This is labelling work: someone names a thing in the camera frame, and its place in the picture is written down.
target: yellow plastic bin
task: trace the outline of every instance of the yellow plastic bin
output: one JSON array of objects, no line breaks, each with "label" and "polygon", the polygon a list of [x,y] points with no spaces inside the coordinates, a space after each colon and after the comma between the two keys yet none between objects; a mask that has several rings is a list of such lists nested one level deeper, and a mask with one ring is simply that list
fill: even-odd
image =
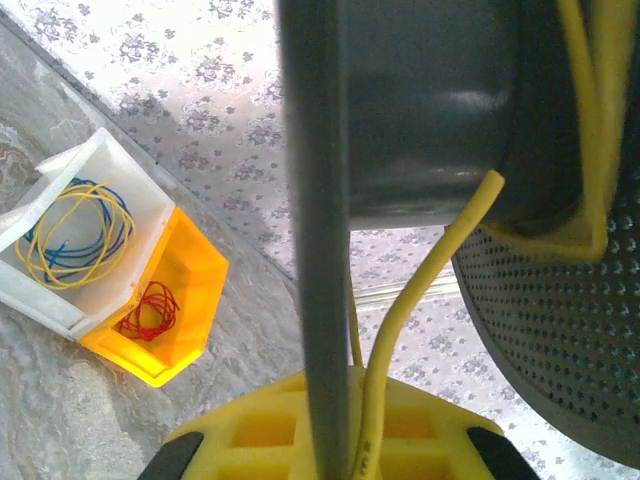
[{"label": "yellow plastic bin", "polygon": [[[129,302],[80,343],[149,385],[161,387],[204,352],[228,266],[189,217],[176,208]],[[172,291],[179,306],[175,325],[151,341],[128,338],[118,331],[119,322],[136,308],[152,281]],[[154,326],[159,321],[156,312],[142,309],[141,324]]]}]

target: white plastic bin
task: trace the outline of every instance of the white plastic bin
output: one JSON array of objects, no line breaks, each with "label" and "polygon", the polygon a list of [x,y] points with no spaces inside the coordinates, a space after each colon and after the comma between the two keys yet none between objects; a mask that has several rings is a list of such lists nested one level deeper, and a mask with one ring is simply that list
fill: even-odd
[{"label": "white plastic bin", "polygon": [[[175,204],[105,129],[89,140],[44,160],[42,177],[0,216],[0,301],[68,338],[79,339],[112,315],[134,288],[171,216]],[[118,265],[104,278],[81,288],[53,291],[38,284],[16,256],[14,243],[27,233],[74,178],[108,182],[126,202],[136,235]],[[47,218],[56,216],[52,209]],[[90,243],[96,219],[66,225],[70,243]]]}]

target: gray marble floor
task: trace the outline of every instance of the gray marble floor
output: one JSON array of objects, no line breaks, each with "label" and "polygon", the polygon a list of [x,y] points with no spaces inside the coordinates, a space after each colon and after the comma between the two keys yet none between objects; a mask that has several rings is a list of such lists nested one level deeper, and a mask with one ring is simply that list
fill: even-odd
[{"label": "gray marble floor", "polygon": [[295,290],[2,26],[0,85],[2,208],[104,126],[230,261],[205,354],[161,389],[0,305],[0,478],[135,478],[176,425],[302,368]]}]

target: yellow plastic stand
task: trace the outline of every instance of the yellow plastic stand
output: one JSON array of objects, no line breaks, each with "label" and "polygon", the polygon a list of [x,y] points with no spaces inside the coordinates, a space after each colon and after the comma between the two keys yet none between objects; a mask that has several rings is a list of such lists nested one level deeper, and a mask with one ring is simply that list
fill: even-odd
[{"label": "yellow plastic stand", "polygon": [[[352,367],[350,377],[357,431],[364,369]],[[306,397],[300,372],[178,428],[167,442],[204,434],[181,480],[316,479]],[[483,417],[389,379],[379,473],[384,480],[494,480],[467,436],[470,427],[502,435]]]},{"label": "yellow plastic stand", "polygon": [[[189,217],[176,208],[134,295],[80,343],[149,385],[161,387],[204,352],[228,265]],[[138,305],[151,281],[162,282],[173,293],[180,308],[176,323],[152,341],[127,338],[118,332],[118,323]],[[158,321],[155,312],[142,310],[141,324],[154,326]]]}]

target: blue wire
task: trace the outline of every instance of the blue wire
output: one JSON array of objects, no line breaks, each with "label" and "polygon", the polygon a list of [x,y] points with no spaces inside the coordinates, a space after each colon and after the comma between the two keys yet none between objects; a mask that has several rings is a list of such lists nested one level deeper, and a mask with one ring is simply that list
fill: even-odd
[{"label": "blue wire", "polygon": [[[91,180],[74,178],[71,180],[69,185],[70,186],[76,186],[76,185],[96,186],[97,184]],[[100,188],[106,190],[111,195],[113,195],[113,197],[116,199],[118,204],[122,207],[122,209],[126,211],[129,215],[131,215],[131,213],[129,212],[129,209],[127,208],[127,204],[118,193],[114,192],[109,187],[103,186]],[[109,228],[113,223],[113,219],[111,218],[111,213],[109,212],[109,208],[102,199],[98,198],[96,200],[100,204],[100,210],[104,217],[104,223],[107,226],[107,228]],[[38,224],[40,223],[40,221],[41,220],[38,220],[38,222],[36,222],[36,224],[31,228],[31,230],[29,230],[27,233],[24,234],[23,238],[29,243],[33,242],[35,230],[38,227]],[[47,261],[47,263],[49,264],[50,269],[51,268],[64,269],[64,268],[91,267],[95,265],[99,259],[100,261],[104,262],[105,260],[108,260],[109,258],[111,258],[118,250],[120,250],[122,245],[124,245],[124,241],[125,241],[124,229],[125,229],[125,226],[123,224],[120,226],[120,229],[118,231],[118,234],[116,235],[115,240],[107,248],[104,256],[101,255],[102,249],[104,248],[104,241],[105,241],[103,232],[100,232],[100,234],[98,235],[98,238],[92,244],[87,245],[86,247],[66,249],[65,247],[68,242],[65,241],[57,249],[51,249],[51,248],[45,249],[43,252],[43,256]],[[131,235],[132,232],[133,232],[133,227],[129,227],[129,231],[126,233],[126,236],[128,237],[129,235]],[[69,264],[64,262],[64,260],[82,260],[82,259],[86,259],[86,261],[80,265]],[[71,277],[78,273],[80,272],[63,273],[63,274],[60,274],[59,276],[56,276],[55,278],[57,280],[63,280],[65,278]],[[44,281],[46,283],[52,283],[51,278],[49,278],[47,274],[44,275]]]}]

